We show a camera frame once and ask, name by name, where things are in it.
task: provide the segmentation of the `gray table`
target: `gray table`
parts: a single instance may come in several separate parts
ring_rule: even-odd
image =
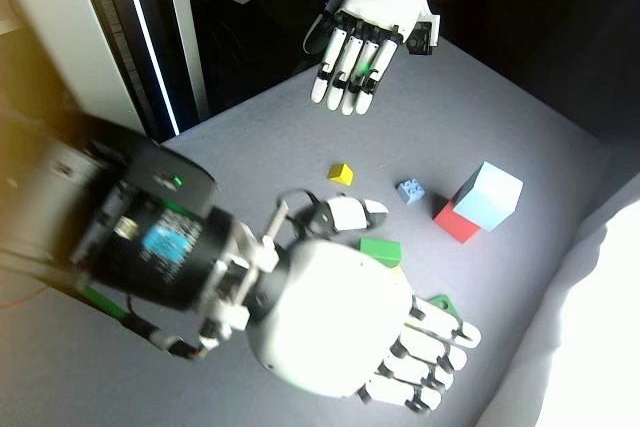
[[[242,335],[206,361],[188,364],[50,293],[0,312],[3,425],[461,427],[473,422],[586,213],[607,152],[445,41],[433,57],[400,52],[364,117],[347,118],[312,104],[314,75],[308,71],[290,79],[169,146],[209,170],[220,186],[219,205],[256,233],[268,221],[275,197],[293,187],[384,202],[391,215],[374,235],[402,242],[402,267],[416,292],[448,294],[484,335],[440,408],[425,420],[403,408],[307,394],[263,370]],[[430,198],[452,195],[483,160],[522,179],[524,189],[513,216],[463,246],[433,223]],[[351,187],[326,180],[335,162],[354,169]],[[395,185],[407,178],[425,187],[424,201],[403,204]],[[25,290],[31,287],[23,284]],[[185,334],[197,327],[188,315],[143,303],[139,310]]]

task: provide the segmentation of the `white led strip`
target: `white led strip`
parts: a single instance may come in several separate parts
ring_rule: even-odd
[[[180,129],[178,129],[176,118],[173,115],[173,108],[171,107],[171,102],[169,101],[169,94],[167,94],[167,89],[164,85],[164,79],[162,78],[162,72],[160,72],[160,66],[158,65],[158,58],[156,57],[156,51],[153,48],[153,44],[151,43],[151,36],[149,35],[147,21],[144,18],[144,13],[142,12],[142,5],[140,5],[140,0],[133,0],[133,5],[136,8],[136,14],[138,15],[138,20],[140,21],[140,27],[142,28],[142,35],[144,36],[144,41],[147,44],[147,49],[149,50],[149,56],[151,57],[151,63],[153,64],[153,70],[156,73],[156,78],[158,79],[158,84],[160,85],[160,91],[162,92],[164,105],[167,108],[167,113],[169,114],[169,119],[171,120],[171,127],[173,127],[173,132],[175,135],[180,135]]]

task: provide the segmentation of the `white curtain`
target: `white curtain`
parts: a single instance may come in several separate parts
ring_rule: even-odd
[[[640,174],[581,225],[476,427],[640,426]]]

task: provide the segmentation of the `red cube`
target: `red cube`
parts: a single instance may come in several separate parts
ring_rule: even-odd
[[[467,219],[453,211],[452,201],[447,202],[447,205],[444,206],[433,220],[436,224],[453,235],[458,242],[463,244],[469,240],[473,234],[480,230],[479,226],[473,222],[469,222]]]

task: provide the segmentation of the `blue block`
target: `blue block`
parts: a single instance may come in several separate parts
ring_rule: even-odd
[[[484,162],[460,189],[453,211],[491,231],[516,210],[521,191],[521,180]]]
[[[397,190],[405,204],[420,200],[424,195],[424,189],[416,179],[404,181],[398,186]]]

